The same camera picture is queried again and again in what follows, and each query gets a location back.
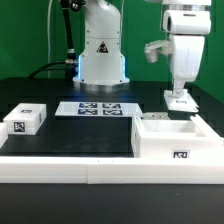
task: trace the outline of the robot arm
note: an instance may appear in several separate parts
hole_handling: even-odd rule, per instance
[[[147,0],[162,2],[162,29],[168,40],[147,44],[145,54],[152,63],[158,53],[170,56],[173,91],[164,96],[171,110],[197,112],[197,104],[184,89],[185,82],[197,78],[204,49],[204,37],[211,29],[210,13],[206,7],[211,0]]]

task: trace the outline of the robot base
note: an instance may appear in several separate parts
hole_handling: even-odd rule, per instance
[[[123,80],[123,82],[119,84],[114,84],[114,85],[84,83],[80,81],[80,79],[78,78],[73,79],[74,88],[84,89],[88,91],[95,91],[95,92],[113,92],[117,90],[128,89],[129,84],[130,84],[129,79],[127,78]]]
[[[198,105],[195,103],[191,95],[184,89],[182,97],[175,97],[172,91],[165,90],[164,98],[169,110],[185,111],[185,112],[198,112]]]

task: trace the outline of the open box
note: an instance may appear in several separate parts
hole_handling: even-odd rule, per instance
[[[134,115],[131,142],[135,158],[188,158],[201,150],[214,153],[223,147],[223,138],[199,115],[190,121],[147,120]]]

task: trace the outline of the white base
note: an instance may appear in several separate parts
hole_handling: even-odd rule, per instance
[[[195,103],[191,95],[184,89],[184,96],[177,98],[172,94],[172,91],[165,90],[164,98],[169,110],[198,112],[198,105]]]
[[[0,157],[0,183],[224,184],[224,149],[200,159]]]

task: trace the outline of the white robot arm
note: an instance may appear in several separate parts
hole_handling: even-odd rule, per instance
[[[170,110],[198,112],[184,84],[195,81],[199,72],[205,42],[203,35],[209,34],[211,29],[207,11],[211,0],[147,1],[162,2],[163,6],[161,25],[168,38],[146,44],[145,54],[151,63],[158,60],[158,53],[170,56],[173,91],[164,93],[167,106]]]
[[[110,91],[129,83],[125,58],[120,52],[120,12],[105,0],[86,0],[84,12],[85,50],[79,57],[74,85]]]

